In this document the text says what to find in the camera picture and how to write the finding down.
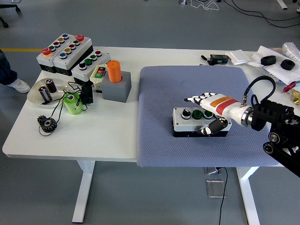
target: white sneaker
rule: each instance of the white sneaker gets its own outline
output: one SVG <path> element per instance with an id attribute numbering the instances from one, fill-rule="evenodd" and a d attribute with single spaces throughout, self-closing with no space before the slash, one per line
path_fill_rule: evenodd
<path id="1" fill-rule="evenodd" d="M 14 82 L 8 84 L 7 86 L 15 88 L 20 93 L 27 93 L 28 91 L 30 91 L 30 86 L 20 79 L 16 79 Z"/>

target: red stripe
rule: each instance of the red stripe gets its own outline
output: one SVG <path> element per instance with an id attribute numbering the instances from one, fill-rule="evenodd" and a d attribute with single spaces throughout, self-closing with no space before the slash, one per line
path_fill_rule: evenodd
<path id="1" fill-rule="evenodd" d="M 233 104 L 233 103 L 236 103 L 236 102 L 237 102 L 237 100 L 235 100 L 235 99 L 232 98 L 232 99 L 229 99 L 228 101 L 225 101 L 225 102 L 219 104 L 219 105 L 217 106 L 217 109 L 216 109 L 217 113 L 219 113 L 220 115 L 222 115 L 224 109 L 225 109 L 227 106 L 229 106 L 229 105 L 231 105 L 231 104 Z"/>

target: gray block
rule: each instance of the gray block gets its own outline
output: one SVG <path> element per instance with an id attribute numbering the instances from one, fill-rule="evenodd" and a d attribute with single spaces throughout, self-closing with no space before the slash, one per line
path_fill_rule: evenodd
<path id="1" fill-rule="evenodd" d="M 131 90 L 130 72 L 121 71 L 122 80 L 118 83 L 110 82 L 108 75 L 101 82 L 103 98 L 106 100 L 126 102 Z"/>

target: black gear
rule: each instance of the black gear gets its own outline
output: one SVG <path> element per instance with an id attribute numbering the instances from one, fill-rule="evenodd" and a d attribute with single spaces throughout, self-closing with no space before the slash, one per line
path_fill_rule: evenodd
<path id="1" fill-rule="evenodd" d="M 46 119 L 47 119 L 47 117 L 45 117 L 45 116 L 39 116 L 37 121 L 41 125 Z"/>
<path id="2" fill-rule="evenodd" d="M 41 128 L 46 133 L 52 133 L 57 127 L 57 122 L 53 118 L 44 120 L 41 124 Z"/>

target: white table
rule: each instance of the white table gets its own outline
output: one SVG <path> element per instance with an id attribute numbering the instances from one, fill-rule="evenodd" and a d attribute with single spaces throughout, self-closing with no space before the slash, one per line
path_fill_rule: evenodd
<path id="1" fill-rule="evenodd" d="M 11 158 L 68 159 L 77 160 L 83 170 L 82 182 L 74 211 L 73 222 L 83 222 L 95 161 L 136 162 L 136 134 L 138 113 L 138 87 L 140 70 L 146 66 L 199 65 L 207 64 L 201 55 L 225 54 L 226 51 L 145 49 L 97 47 L 110 53 L 111 60 L 118 60 L 122 71 L 131 73 L 132 89 L 126 103 L 102 99 L 102 94 L 94 92 L 94 103 L 79 115 L 71 115 L 64 107 L 57 129 L 48 137 L 38 131 L 37 118 L 50 116 L 52 109 L 42 108 L 26 101 L 6 142 L 3 152 Z M 249 65 L 239 66 L 249 81 L 262 75 Z M 42 71 L 37 80 L 58 78 L 73 81 L 72 77 Z M 259 87 L 265 85 L 265 93 Z M 289 93 L 281 94 L 284 87 L 278 84 L 276 93 L 270 100 L 293 106 Z M 260 81 L 253 87 L 258 99 L 271 90 L 271 83 Z M 54 118 L 58 118 L 57 109 Z M 250 225 L 258 225 L 255 203 L 252 197 L 249 176 L 258 167 L 237 168 L 246 213 Z"/>

